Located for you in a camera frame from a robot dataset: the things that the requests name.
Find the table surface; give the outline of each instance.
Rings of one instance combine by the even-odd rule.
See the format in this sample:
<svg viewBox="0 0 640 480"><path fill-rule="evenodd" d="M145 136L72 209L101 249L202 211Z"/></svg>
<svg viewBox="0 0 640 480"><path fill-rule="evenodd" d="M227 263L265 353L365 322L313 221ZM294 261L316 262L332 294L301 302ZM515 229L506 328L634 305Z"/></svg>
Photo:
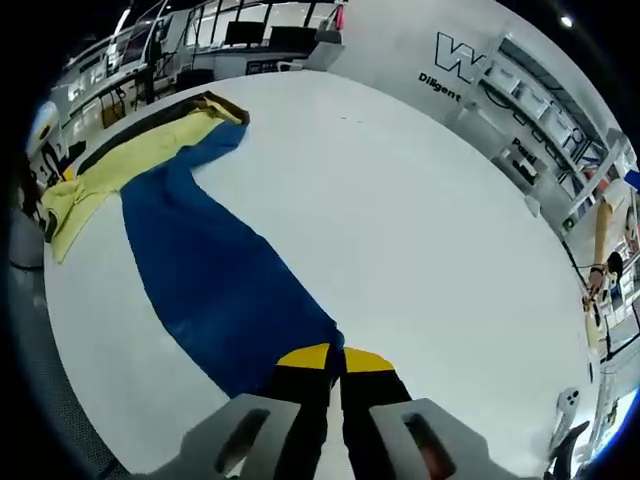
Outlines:
<svg viewBox="0 0 640 480"><path fill-rule="evenodd" d="M520 191L431 118L327 73L196 87L100 138L209 89L251 124L237 150L194 172L197 183L269 241L347 345L391 361L413 398L481 433L497 463L541 473L558 394L597 384L575 273ZM127 469L157 468L227 397L155 315L120 197L63 264L47 247L45 267L56 344L87 416ZM352 478L340 428L332 405L316 478Z"/></svg>

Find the clothing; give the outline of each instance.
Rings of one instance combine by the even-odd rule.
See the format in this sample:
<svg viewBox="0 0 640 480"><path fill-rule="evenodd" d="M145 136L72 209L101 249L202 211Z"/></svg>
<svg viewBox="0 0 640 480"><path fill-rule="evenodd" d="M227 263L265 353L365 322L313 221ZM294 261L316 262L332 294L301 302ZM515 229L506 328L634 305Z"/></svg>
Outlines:
<svg viewBox="0 0 640 480"><path fill-rule="evenodd" d="M255 393L293 350L343 341L267 241L191 174L234 150L245 128L226 121L121 190L131 250L158 318L230 397Z"/></svg>
<svg viewBox="0 0 640 480"><path fill-rule="evenodd" d="M203 102L194 104L200 108L191 114L118 145L76 180L47 189L42 203L45 216L54 217L50 221L54 224L51 247L56 261L64 260L82 227L109 195L140 173L173 157L182 146L198 143L225 119L240 123L236 110L227 104L203 97Z"/></svg>
<svg viewBox="0 0 640 480"><path fill-rule="evenodd" d="M613 211L605 238L603 262L607 260L624 237L627 211L632 205L633 197L631 187L624 181L616 179L604 191L603 198L589 209L565 237L565 242L579 267L593 264L598 208L603 201L607 202ZM589 276L588 268L582 269L581 272L583 276Z"/></svg>

